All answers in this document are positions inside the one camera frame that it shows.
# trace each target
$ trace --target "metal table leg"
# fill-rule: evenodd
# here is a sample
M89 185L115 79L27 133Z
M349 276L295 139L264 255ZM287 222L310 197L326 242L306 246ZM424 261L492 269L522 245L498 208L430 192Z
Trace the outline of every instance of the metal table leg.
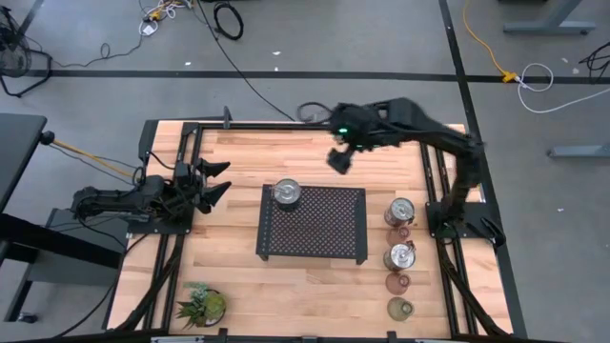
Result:
M532 34L587 34L596 28L593 22L565 20L581 0L562 0L551 14L542 20L504 24L504 32Z
M549 157L610 157L610 144L554 147L547 152L547 155Z

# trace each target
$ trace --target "wooden table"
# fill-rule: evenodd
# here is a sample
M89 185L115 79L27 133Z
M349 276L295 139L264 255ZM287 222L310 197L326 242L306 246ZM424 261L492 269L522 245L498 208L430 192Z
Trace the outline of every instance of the wooden table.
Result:
M167 164L175 159L182 124L158 124L152 150ZM171 333L217 334L218 328L228 328L230 335L385 337L388 331L396 331L398 337L450 336L436 244L427 229L424 204L428 197L419 144L357 153L347 175L337 174L326 164L326 155L335 145L325 131L204 130L201 156L232 164L209 181L232 181L233 185L211 214L195 215L193 231L185 241L175 300L188 300L185 282L204 282L226 294L228 310L212 328L184 330L186 320L174 319ZM453 156L445 158L453 179ZM148 173L172 177L153 159ZM369 256L363 265L353 260L287 256L264 262L255 255L261 186L284 177L301 185L366 189ZM385 289L388 271L382 262L389 248L383 213L399 196L409 198L416 207L411 238L417 262L407 270L412 286L403 295L416 310L406 322L395 322L386 312L393 295ZM473 190L469 201L478 200L478 190ZM125 320L149 288L158 239L147 237L126 257L109 328ZM462 246L471 290L498 325L511 332L493 247L483 239L463 239ZM165 293L159 293L154 327L161 320ZM454 294L460 330L466 333L461 299L456 290Z

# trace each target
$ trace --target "desk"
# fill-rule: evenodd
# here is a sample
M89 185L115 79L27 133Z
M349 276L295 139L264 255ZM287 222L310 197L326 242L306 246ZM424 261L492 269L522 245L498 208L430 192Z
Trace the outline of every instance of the desk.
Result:
M175 159L182 124L161 121L156 129L152 150L168 164ZM188 300L189 290L182 286L185 282L205 282L226 294L228 310L212 328L183 330L186 321L173 319L170 333L217 334L219 328L227 328L229 335L385 337L388 331L396 331L398 337L449 337L436 243L427 230L424 206L428 193L419 144L358 153L347 175L326 165L326 155L334 145L326 131L203 131L201 156L210 162L232 163L209 181L232 181L233 185L211 214L195 215L193 230L185 240L175 300ZM453 156L445 158L453 178ZM171 171L152 159L148 173L172 177ZM369 255L364 264L288 256L264 262L256 256L261 186L283 177L301 185L366 189ZM416 310L406 322L395 322L386 312L393 296L384 286L388 271L382 262L388 249L383 213L399 196L409 198L416 207L411 238L417 247L417 262L406 271L412 286L403 295ZM471 192L469 200L478 199L478 191ZM155 235L147 237L125 258L109 328L125 320L149 288L158 240ZM463 239L462 247L473 293L498 325L511 332L494 249L475 238ZM161 321L165 292L159 293L156 302L154 328ZM457 291L454 294L459 326L465 333L461 299ZM174 303L173 317L176 311Z

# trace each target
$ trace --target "plant pot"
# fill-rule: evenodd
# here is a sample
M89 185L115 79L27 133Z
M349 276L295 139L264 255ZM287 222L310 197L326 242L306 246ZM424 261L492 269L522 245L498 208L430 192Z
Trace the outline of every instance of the plant pot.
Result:
M217 290L208 290L208 292L214 292L216 294L221 294L221 292L217 291ZM227 309L225 308L225 311L222 312L222 314L220 315L220 318L216 319L216 320L206 320L206 323L202 326L198 326L196 325L198 328L210 328L216 324L218 324L222 318L224 318L225 313L227 312Z

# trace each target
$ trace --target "yellow wire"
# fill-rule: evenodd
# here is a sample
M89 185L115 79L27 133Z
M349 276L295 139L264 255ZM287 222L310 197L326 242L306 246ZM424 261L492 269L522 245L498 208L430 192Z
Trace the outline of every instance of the yellow wire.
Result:
M475 40L477 42L479 42L483 47L485 47L485 49L487 49L487 51L489 51L489 55L492 56L492 61L494 61L496 68L498 68L498 70L502 73L502 75L507 76L507 75L511 74L511 72L505 71L498 64L498 61L496 61L496 57L494 56L494 52L492 51L492 49L482 39L478 38L477 35L470 29L470 26L468 26L468 20L466 20L466 11L468 10L469 6L470 6L470 0L466 0L466 4L464 4L464 8L461 12L461 17L462 17L462 20L464 21L464 26L468 30L468 33L470 33L470 35L473 36L473 38L475 38Z
M120 169L118 169L117 167L115 167L115 166L113 166L113 165L110 165L110 164L108 164L108 163L106 163L106 162L102 161L101 159L99 159L99 158L97 158L97 157L93 156L92 154L90 154L90 153L88 153L88 152L85 152L85 151L82 151L82 150L80 150L80 149L77 149L77 148L75 148L75 147L73 147L73 146L71 146L71 145L69 145L69 144L66 144L66 143L64 143L64 142L58 141L57 139L53 140L53 144L54 144L54 145L56 145L56 146L59 146L59 147L61 147L61 148L64 148L64 149L68 149L69 151L76 152L76 153L78 153L78 154L82 154L82 155L84 155L84 156L87 156L87 157L89 157L90 159L92 159L93 161L95 161L95 162L97 162L97 163L101 164L102 166L104 166L104 167L106 167L106 168L109 168L109 169L111 169L111 170L113 170L113 171L115 171L115 172L118 172L118 173L120 173L121 175L125 175L125 176L128 176L128 177L132 177L132 175L131 175L129 172L126 172L126 171L121 171L121 170L120 170Z

